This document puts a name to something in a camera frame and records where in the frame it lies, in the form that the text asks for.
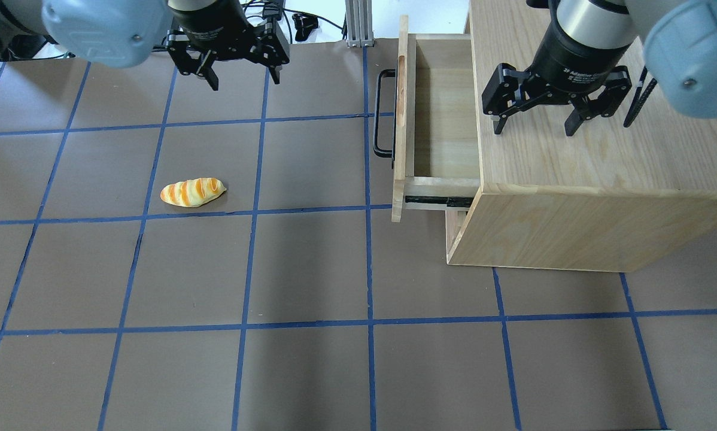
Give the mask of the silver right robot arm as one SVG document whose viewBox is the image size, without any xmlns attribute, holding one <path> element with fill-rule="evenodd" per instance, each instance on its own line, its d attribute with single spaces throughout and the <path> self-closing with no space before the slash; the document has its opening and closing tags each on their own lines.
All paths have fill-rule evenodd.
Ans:
<svg viewBox="0 0 717 431">
<path fill-rule="evenodd" d="M 550 22 L 523 71 L 496 66 L 482 111 L 500 134 L 509 117 L 538 105 L 572 105 L 572 136 L 610 117 L 635 90 L 630 126 L 655 87 L 679 113 L 717 119 L 717 1 L 528 1 Z"/>
</svg>

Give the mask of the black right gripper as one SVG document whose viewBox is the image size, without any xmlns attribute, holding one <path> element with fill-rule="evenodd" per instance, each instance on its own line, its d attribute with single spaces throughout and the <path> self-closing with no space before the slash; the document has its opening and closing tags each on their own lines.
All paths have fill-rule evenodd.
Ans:
<svg viewBox="0 0 717 431">
<path fill-rule="evenodd" d="M 481 95 L 482 111 L 501 135 L 509 117 L 539 105 L 571 105 L 571 137 L 592 117 L 610 117 L 632 87 L 619 60 L 634 41 L 627 12 L 551 12 L 528 68 L 499 63 Z"/>
</svg>

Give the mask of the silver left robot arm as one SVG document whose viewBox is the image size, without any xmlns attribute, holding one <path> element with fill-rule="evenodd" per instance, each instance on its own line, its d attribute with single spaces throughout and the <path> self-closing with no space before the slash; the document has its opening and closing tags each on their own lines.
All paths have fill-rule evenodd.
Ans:
<svg viewBox="0 0 717 431">
<path fill-rule="evenodd" d="M 216 61 L 265 66 L 279 83 L 290 62 L 280 12 L 248 21 L 238 1 L 0 1 L 0 58 L 19 35 L 49 37 L 85 60 L 131 68 L 162 44 L 182 75 L 213 90 Z"/>
</svg>

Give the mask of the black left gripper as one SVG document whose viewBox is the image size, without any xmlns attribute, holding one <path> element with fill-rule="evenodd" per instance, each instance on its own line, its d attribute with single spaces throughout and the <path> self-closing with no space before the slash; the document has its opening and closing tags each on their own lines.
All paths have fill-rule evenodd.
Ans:
<svg viewBox="0 0 717 431">
<path fill-rule="evenodd" d="M 252 5 L 260 7 L 260 23 L 247 19 L 247 6 L 239 1 L 167 1 L 174 28 L 166 48 L 178 71 L 198 75 L 218 91 L 213 63 L 244 59 L 265 66 L 274 85 L 279 85 L 282 67 L 290 63 L 290 43 L 279 25 L 284 2 Z"/>
</svg>

